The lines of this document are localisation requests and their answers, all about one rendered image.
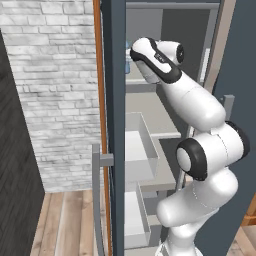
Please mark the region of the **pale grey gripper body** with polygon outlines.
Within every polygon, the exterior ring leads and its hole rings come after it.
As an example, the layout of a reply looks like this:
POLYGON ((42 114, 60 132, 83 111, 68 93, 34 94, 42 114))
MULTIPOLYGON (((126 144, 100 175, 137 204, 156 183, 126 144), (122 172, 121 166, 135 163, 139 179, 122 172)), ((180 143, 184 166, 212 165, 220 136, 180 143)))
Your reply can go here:
POLYGON ((147 83, 158 84, 160 82, 157 75, 143 61, 137 61, 136 65, 147 83))

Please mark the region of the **dark grey fridge door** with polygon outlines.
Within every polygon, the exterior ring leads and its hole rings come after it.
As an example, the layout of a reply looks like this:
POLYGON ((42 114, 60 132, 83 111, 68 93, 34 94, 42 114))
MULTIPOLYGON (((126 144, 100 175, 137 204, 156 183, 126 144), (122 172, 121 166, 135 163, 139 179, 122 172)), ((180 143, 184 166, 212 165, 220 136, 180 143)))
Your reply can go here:
POLYGON ((124 256, 126 1, 102 0, 113 256, 124 256))

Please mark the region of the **dark grey freezer door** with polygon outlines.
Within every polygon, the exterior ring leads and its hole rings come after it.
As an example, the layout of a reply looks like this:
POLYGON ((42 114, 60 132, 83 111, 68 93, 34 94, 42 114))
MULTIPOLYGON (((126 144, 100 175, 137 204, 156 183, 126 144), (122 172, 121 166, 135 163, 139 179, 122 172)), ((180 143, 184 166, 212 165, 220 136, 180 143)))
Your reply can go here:
POLYGON ((204 256, 226 256, 256 193, 256 0, 220 0, 205 86, 235 97, 231 121, 250 140, 248 156, 231 166, 239 187, 196 237, 204 256))

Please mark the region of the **small white door bin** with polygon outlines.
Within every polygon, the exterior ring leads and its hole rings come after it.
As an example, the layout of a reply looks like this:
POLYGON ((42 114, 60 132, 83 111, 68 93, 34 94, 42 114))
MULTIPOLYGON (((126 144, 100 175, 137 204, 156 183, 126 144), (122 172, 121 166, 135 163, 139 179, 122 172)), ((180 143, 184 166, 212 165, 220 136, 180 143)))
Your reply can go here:
POLYGON ((137 182, 125 187, 124 248, 132 249, 149 245, 151 229, 140 186, 137 182))

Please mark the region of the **blue water bottle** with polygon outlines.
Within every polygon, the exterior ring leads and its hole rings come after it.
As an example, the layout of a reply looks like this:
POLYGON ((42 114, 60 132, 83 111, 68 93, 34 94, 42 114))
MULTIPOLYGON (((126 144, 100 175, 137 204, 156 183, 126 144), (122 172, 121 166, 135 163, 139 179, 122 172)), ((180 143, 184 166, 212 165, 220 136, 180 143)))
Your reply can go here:
POLYGON ((130 73, 130 47, 129 43, 126 41, 126 62, 125 62, 125 74, 130 73))

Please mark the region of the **grey fridge interior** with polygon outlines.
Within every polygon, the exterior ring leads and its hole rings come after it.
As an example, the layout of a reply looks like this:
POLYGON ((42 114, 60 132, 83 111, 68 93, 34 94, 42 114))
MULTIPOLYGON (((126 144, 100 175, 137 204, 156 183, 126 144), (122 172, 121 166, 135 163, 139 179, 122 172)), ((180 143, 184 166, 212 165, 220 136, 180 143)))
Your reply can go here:
MULTIPOLYGON (((147 36, 173 40, 183 45, 182 69, 195 81, 204 81, 220 0, 129 0, 126 6, 126 36, 129 42, 147 36)), ((153 178, 142 180, 149 227, 149 244, 129 249, 126 256, 153 256, 168 230, 156 218, 157 203, 184 186, 185 174, 175 159, 177 144, 193 129, 168 104, 162 88, 147 83, 135 65, 126 76, 126 111, 140 112, 159 159, 153 178)))

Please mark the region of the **orange wooden cabinet side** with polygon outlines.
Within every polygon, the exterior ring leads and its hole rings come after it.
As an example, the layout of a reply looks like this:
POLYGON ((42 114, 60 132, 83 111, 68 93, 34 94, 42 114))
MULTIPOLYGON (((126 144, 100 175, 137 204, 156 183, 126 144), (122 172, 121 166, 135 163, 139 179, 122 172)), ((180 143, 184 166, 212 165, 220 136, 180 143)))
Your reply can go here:
MULTIPOLYGON (((98 76, 98 96, 99 96, 100 127, 101 127, 100 129, 101 129, 101 142, 102 142, 101 144, 102 144, 102 154, 106 154, 107 138, 106 138, 105 91, 104 91, 100 0, 93 0, 93 12, 94 12, 96 63, 97 63, 97 76, 98 76)), ((103 170, 104 170, 103 171, 104 195, 105 195, 106 231, 107 231, 107 248, 108 248, 107 252, 108 252, 108 256, 112 256, 108 167, 104 167, 103 170)))

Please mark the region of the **dark wood panel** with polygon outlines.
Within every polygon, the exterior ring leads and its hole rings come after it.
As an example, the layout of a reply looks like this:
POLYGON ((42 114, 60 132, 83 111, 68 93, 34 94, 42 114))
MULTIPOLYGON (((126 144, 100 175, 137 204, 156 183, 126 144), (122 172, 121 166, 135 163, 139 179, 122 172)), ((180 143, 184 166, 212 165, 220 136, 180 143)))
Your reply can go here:
POLYGON ((0 256, 30 256, 44 195, 0 32, 0 256))

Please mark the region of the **brown wooden cabinet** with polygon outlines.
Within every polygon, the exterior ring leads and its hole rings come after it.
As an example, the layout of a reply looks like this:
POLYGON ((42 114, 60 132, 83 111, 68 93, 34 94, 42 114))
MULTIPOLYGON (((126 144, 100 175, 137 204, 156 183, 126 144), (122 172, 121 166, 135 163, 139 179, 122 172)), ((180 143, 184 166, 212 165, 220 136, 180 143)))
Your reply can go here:
POLYGON ((242 226, 256 225, 256 193, 241 223, 242 226))

